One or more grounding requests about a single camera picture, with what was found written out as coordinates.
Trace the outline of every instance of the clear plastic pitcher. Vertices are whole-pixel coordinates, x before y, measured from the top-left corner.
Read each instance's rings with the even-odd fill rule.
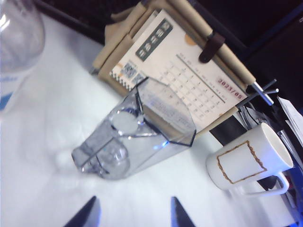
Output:
[[[183,101],[170,87],[149,78],[105,117],[72,157],[82,172],[121,179],[187,149],[195,134]]]

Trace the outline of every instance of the white mug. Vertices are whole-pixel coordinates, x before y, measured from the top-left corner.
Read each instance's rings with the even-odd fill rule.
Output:
[[[282,188],[249,195],[276,195],[288,190],[282,171],[292,168],[293,161],[276,133],[265,123],[225,145],[207,157],[206,167],[214,184],[227,190],[248,182],[275,175]]]

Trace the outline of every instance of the mug handle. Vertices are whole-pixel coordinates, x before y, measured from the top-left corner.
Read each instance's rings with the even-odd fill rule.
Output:
[[[241,190],[241,194],[244,196],[247,196],[247,197],[256,197],[256,196],[280,195],[280,194],[284,194],[285,192],[287,192],[287,190],[289,188],[289,183],[288,183],[288,180],[286,179],[286,177],[284,176],[284,174],[282,172],[279,172],[277,174],[274,174],[274,176],[276,176],[280,179],[280,181],[283,184],[282,188],[273,189],[273,190],[264,191],[264,192],[253,192],[253,193],[245,193],[245,192],[243,192],[243,190]]]

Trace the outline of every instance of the calendar page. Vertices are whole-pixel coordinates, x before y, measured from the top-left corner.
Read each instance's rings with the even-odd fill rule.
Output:
[[[247,97],[213,60],[199,62],[201,52],[161,10],[112,69],[111,76],[129,90],[146,77],[169,85],[188,107],[199,132]]]

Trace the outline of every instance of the leather strap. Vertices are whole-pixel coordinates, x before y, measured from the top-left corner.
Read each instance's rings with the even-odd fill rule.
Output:
[[[208,38],[206,45],[199,56],[199,60],[202,63],[208,63],[214,57],[224,42],[225,38],[223,36],[217,32],[213,32],[213,34]]]

